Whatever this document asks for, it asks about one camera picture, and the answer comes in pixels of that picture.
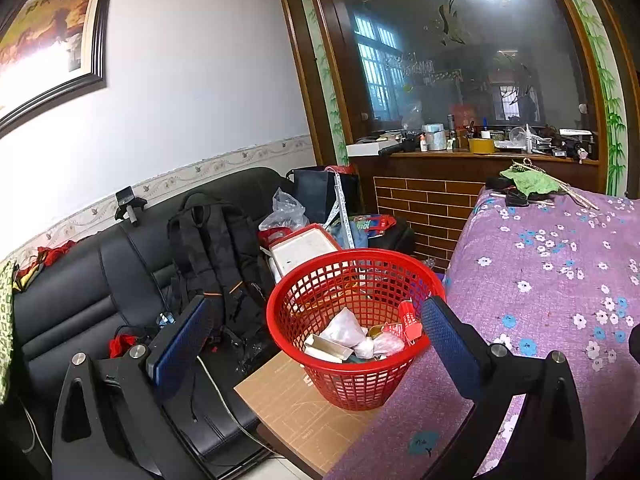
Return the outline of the red white snack wrapper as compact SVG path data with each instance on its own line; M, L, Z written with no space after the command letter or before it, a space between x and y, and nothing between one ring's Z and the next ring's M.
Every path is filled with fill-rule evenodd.
M382 327L383 334L392 334L405 344L412 346L423 336L423 325L416 317L416 308L411 299L402 300L398 304L400 321L386 323Z

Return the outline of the clear plastic bag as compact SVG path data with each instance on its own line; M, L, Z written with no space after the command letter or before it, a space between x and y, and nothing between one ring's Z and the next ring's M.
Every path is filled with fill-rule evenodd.
M366 337L354 347L360 360L387 358L405 349L404 341L392 333L379 333L375 338Z
M278 188L272 196L272 213L260 222L259 231L290 229L297 231L308 226L306 208L291 194Z

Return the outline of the white long paper box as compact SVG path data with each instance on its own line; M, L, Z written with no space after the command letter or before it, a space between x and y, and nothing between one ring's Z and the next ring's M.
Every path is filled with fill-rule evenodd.
M346 362L354 354L354 350L320 336L309 335L304 341L304 353L314 359L340 364Z

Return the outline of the white tissue wad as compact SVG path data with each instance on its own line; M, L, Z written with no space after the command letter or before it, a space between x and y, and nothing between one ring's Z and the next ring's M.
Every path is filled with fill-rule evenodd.
M366 338L366 333L367 331L361 327L352 311L349 308L343 308L322 330L320 337L352 348Z

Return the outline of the purple floral tablecloth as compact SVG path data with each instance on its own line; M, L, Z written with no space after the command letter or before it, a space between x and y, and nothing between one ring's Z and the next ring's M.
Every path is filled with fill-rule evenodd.
M612 460L639 413L639 205L590 194L516 208L478 196L446 272L462 322L517 356L563 352L574 376L587 474ZM419 356L376 419L330 471L333 479L417 479L454 436L471 404L434 351Z

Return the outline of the cardboard sheet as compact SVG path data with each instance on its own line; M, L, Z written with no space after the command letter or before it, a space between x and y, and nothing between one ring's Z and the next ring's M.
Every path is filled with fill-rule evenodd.
M331 404L283 352L234 390L258 417L258 434L314 479L329 472L378 414Z

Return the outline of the black backpack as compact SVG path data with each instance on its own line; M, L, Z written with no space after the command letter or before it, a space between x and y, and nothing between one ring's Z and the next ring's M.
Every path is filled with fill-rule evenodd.
M274 287L257 228L238 205L205 192L192 192L167 222L175 276L167 294L178 314L196 295L213 305L209 341L231 348L236 369L246 376L276 351L266 322Z

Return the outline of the red plastic mesh basket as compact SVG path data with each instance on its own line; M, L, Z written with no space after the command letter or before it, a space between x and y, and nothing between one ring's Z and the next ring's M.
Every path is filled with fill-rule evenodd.
M341 250L282 278L268 301L267 325L326 400L345 410L373 410L430 345L420 311L425 300L444 295L440 278L415 258Z

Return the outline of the white red-rimmed tray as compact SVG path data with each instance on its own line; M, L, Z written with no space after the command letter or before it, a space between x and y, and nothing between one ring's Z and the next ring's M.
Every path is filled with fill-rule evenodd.
M340 245L320 224L310 224L276 240L269 247L271 267L277 281L280 281L301 264L340 249Z

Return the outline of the green cloth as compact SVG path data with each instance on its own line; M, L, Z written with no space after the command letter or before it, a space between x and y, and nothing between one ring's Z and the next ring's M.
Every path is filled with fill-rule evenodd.
M558 192L560 189L559 183L549 177L548 174L533 169L512 166L509 169L502 170L500 176L510 179L515 187L526 197L532 194L548 195Z

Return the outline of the wooden cabinet counter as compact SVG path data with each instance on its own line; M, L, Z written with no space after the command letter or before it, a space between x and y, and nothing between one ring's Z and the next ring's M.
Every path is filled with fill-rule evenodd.
M517 154L415 152L355 157L368 211L404 219L416 233L414 255L448 268L486 179L524 162Z

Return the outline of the clear plastic bag on sofa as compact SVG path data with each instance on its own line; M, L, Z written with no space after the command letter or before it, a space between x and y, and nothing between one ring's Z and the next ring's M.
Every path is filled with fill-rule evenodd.
M308 226L306 208L291 194L278 188L272 196L272 213L260 222L259 231L290 229L297 231Z

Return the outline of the bundle of wooden sticks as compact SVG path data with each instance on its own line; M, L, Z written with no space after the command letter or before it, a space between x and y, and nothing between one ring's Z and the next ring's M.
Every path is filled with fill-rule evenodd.
M521 171L533 171L537 174L542 174L549 180L555 182L562 191L564 191L568 196L570 196L572 200L574 200L576 204L593 210L599 209L599 207L595 203L593 203L587 196L575 191L574 188L572 188L568 183L556 177L552 177L551 174L547 174L543 169L534 166L530 159L527 157L525 157L522 162L517 162L516 160L514 160L512 162L512 166L518 167L518 169Z

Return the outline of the yellow tape roll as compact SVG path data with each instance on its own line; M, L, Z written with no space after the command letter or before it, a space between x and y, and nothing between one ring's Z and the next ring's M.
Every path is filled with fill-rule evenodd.
M491 139L472 138L469 140L470 152L477 155L490 155L496 151L495 143Z

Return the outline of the dark blue shopping bag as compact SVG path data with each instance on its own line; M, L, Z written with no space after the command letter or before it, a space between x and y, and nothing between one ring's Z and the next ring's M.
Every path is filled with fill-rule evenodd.
M311 223L324 223L329 218L336 201L335 176L341 178L346 209L350 216L362 214L363 206L358 174L350 171L335 172L334 167L318 166L290 170L286 176L293 177L293 196L305 207Z

